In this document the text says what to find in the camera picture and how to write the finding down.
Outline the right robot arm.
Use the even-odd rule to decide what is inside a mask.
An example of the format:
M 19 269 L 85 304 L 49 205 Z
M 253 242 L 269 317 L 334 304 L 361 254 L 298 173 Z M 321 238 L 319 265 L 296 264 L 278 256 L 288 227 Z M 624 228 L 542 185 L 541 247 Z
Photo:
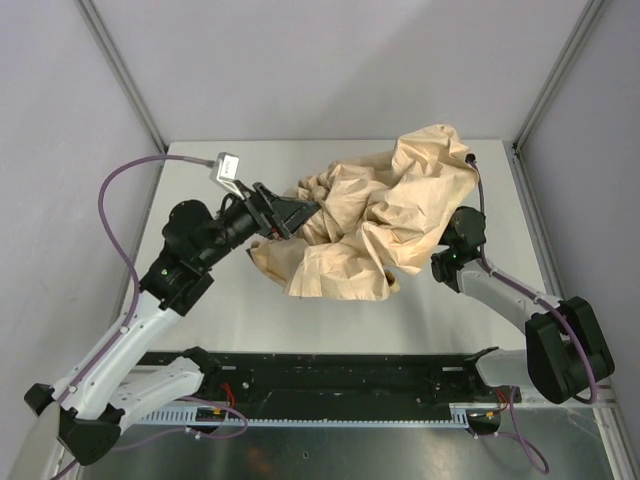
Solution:
M 534 290 L 492 267 L 484 256 L 486 219 L 472 207 L 456 209 L 431 257 L 435 280 L 501 315 L 525 337 L 521 350 L 488 348 L 475 368 L 488 386 L 536 389 L 546 400 L 593 404 L 598 383 L 615 363 L 592 306 Z

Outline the beige folding umbrella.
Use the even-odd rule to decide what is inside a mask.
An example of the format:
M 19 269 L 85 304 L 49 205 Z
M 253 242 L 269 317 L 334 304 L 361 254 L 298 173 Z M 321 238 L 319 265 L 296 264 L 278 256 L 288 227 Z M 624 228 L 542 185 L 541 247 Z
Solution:
M 335 161 L 286 194 L 320 209 L 288 240 L 255 242 L 255 267 L 285 294 L 383 301 L 399 289 L 392 268 L 425 267 L 479 176 L 453 126 L 399 137 L 393 150 Z

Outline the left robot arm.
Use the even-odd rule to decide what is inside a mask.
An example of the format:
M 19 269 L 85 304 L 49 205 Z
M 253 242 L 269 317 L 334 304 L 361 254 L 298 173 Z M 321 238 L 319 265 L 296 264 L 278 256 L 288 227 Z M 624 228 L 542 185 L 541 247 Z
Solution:
M 176 205 L 162 229 L 163 248 L 137 281 L 126 314 L 67 376 L 53 385 L 36 383 L 25 394 L 36 415 L 56 407 L 57 439 L 80 465 L 104 457 L 147 414 L 200 393 L 218 370 L 204 349 L 193 347 L 145 378 L 123 382 L 213 284 L 212 267 L 254 235 L 291 238 L 320 208 L 316 201 L 278 196 L 261 183 L 237 188 L 217 214 L 199 200 Z

